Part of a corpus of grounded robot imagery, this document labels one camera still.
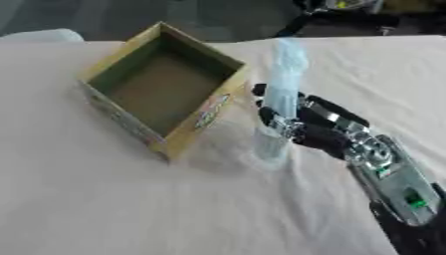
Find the chair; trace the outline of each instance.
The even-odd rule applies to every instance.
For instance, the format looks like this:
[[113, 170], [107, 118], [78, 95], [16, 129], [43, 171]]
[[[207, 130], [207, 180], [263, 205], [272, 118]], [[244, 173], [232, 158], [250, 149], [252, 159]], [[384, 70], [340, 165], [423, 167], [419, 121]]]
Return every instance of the chair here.
[[388, 35], [399, 24], [399, 17], [378, 14], [382, 0], [294, 0], [302, 14], [279, 31], [275, 37], [303, 36], [310, 23], [359, 27], [371, 35]]

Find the green component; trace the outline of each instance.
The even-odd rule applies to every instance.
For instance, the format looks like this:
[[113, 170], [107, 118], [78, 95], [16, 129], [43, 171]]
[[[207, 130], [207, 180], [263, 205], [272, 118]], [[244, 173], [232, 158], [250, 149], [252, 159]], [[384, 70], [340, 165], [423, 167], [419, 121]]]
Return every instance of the green component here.
[[405, 200], [412, 208], [421, 208], [427, 205], [415, 189], [408, 188], [405, 193]]

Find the background furniture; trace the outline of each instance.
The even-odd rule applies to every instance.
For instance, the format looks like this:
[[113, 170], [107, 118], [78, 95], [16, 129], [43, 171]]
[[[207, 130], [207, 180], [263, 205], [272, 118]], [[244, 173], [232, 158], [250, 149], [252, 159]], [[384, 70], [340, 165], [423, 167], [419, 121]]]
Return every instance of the background furniture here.
[[318, 33], [327, 31], [327, 36], [331, 34], [342, 36], [344, 32], [342, 29], [339, 30], [339, 26], [355, 28], [355, 33], [352, 34], [355, 36], [387, 35], [398, 26], [397, 16], [378, 14], [383, 0], [345, 1], [350, 3], [346, 5], [348, 8], [338, 8], [337, 2], [337, 0], [294, 0], [301, 14], [275, 37], [302, 36], [305, 34], [302, 30], [310, 23], [323, 23], [330, 26], [326, 30], [317, 30]]

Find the table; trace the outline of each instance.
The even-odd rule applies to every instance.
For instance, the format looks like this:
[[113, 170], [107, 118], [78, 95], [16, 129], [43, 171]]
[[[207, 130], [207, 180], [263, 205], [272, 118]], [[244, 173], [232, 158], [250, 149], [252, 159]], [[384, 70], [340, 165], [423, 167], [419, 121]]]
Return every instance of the table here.
[[[442, 37], [290, 40], [311, 60], [303, 92], [369, 119], [446, 178]], [[298, 146], [284, 169], [255, 161], [249, 100], [175, 163], [147, 152], [77, 87], [119, 44], [0, 45], [1, 254], [394, 254], [343, 162]], [[215, 45], [251, 66], [249, 86], [267, 81], [273, 46]]]

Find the floor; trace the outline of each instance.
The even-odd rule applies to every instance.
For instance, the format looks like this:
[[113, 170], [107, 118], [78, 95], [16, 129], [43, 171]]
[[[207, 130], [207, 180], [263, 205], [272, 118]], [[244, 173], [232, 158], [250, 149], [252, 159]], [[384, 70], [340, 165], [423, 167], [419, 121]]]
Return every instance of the floor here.
[[126, 40], [159, 20], [205, 41], [271, 37], [298, 10], [292, 0], [1, 0], [0, 35], [70, 28], [87, 40]]

